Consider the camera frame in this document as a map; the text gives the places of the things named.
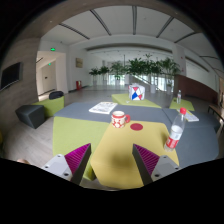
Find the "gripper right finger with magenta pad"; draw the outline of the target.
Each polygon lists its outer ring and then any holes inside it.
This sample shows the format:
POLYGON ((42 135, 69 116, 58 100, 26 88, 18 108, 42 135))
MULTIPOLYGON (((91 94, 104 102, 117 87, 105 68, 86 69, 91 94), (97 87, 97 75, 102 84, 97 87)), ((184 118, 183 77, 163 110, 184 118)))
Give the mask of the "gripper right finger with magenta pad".
POLYGON ((137 144, 133 145, 132 154, 143 185, 148 185, 180 170, 180 167, 169 156, 158 156, 137 144))

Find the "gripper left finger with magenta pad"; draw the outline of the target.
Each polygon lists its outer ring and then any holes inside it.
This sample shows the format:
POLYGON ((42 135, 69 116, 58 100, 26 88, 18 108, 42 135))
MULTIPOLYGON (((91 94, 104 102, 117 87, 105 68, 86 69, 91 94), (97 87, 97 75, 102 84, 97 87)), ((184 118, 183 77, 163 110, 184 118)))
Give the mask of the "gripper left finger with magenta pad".
POLYGON ((79 185, 90 155, 91 144, 88 143, 66 155, 57 154, 42 169, 79 185))

